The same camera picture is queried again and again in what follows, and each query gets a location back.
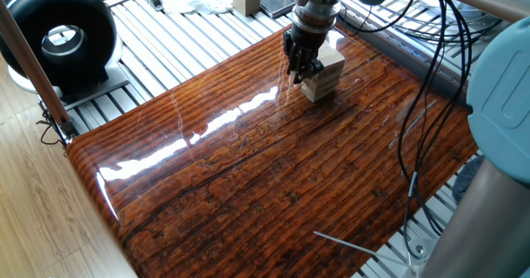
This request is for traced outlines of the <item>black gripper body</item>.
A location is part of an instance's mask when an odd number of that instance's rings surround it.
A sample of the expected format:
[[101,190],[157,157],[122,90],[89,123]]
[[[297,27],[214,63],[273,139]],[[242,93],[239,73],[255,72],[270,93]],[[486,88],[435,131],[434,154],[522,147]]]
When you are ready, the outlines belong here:
[[311,61],[326,37],[325,32],[306,31],[297,25],[287,30],[287,56],[290,61]]

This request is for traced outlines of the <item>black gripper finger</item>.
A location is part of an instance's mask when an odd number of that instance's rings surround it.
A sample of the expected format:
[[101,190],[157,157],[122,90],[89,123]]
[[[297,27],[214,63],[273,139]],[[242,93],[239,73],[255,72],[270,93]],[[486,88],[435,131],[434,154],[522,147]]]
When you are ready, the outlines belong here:
[[309,79],[319,74],[324,69],[324,65],[320,60],[312,60],[307,65],[304,65],[300,70],[300,81]]
[[299,84],[299,61],[300,61],[300,49],[292,41],[284,42],[284,53],[288,58],[288,69],[287,74],[290,76],[294,84]]

